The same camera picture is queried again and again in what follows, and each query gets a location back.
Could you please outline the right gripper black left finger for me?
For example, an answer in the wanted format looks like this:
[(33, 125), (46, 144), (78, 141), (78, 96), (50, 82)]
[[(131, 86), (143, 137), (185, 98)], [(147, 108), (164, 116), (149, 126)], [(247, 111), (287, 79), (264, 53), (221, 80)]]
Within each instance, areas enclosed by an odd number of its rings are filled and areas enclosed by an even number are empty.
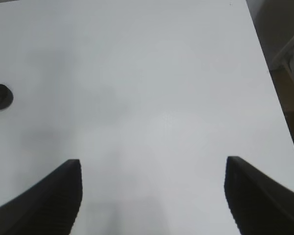
[(0, 235), (68, 235), (82, 196), (80, 160), (67, 160), (30, 189), (0, 206)]

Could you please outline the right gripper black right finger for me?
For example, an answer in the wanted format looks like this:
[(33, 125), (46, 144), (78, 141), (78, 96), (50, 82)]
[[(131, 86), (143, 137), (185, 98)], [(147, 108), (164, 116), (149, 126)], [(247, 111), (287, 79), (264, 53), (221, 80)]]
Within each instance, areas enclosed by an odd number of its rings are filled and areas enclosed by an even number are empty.
[(294, 235), (294, 192), (244, 159), (226, 161), (225, 197), (243, 235)]

